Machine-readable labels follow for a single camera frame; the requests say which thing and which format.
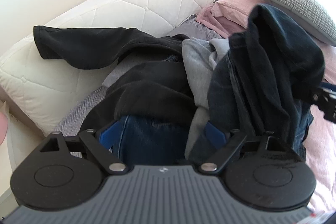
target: pink pillowcase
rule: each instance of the pink pillowcase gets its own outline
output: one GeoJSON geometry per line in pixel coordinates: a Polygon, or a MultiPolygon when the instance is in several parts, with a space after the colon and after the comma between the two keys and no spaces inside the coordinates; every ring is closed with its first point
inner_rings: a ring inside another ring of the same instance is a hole
{"type": "Polygon", "coordinates": [[[196,17],[196,21],[207,26],[209,29],[214,30],[224,38],[228,38],[233,33],[245,31],[242,26],[236,22],[228,20],[226,17],[214,17],[211,13],[213,6],[214,4],[211,3],[204,7],[196,17]]]}
{"type": "Polygon", "coordinates": [[[214,17],[226,17],[247,29],[247,20],[254,6],[263,0],[219,0],[211,9],[214,17]]]}

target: logo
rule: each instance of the logo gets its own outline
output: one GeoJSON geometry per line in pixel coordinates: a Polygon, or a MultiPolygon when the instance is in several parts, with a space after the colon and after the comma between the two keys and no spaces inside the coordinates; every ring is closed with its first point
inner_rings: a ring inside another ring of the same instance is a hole
{"type": "Polygon", "coordinates": [[[162,167],[162,168],[159,169],[159,171],[160,171],[161,173],[166,173],[166,172],[169,171],[169,169],[168,169],[168,168],[165,168],[165,167],[162,167]]]}

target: blue jeans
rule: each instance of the blue jeans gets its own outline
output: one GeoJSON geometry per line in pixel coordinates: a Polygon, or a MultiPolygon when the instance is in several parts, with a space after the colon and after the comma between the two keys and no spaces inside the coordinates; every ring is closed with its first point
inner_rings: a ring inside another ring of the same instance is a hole
{"type": "Polygon", "coordinates": [[[172,165],[184,158],[189,128],[154,118],[123,116],[112,152],[131,165],[172,165]]]}

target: grey ribbed plastic surface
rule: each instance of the grey ribbed plastic surface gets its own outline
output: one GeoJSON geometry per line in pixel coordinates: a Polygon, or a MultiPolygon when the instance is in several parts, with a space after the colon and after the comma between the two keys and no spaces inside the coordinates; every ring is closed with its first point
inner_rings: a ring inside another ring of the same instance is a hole
{"type": "Polygon", "coordinates": [[[38,212],[19,207],[5,224],[293,224],[307,208],[268,213],[234,200],[216,177],[191,166],[136,166],[124,176],[109,177],[101,191],[82,205],[38,212]]]}

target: pillow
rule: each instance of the pillow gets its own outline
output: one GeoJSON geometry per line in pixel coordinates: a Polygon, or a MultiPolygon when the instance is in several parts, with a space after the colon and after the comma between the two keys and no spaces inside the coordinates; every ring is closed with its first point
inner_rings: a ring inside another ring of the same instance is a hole
{"type": "Polygon", "coordinates": [[[327,10],[316,0],[265,0],[279,8],[306,32],[336,47],[336,26],[327,10]]]}
{"type": "Polygon", "coordinates": [[[253,7],[263,0],[219,0],[211,9],[214,17],[226,17],[247,29],[247,20],[253,7]]]}

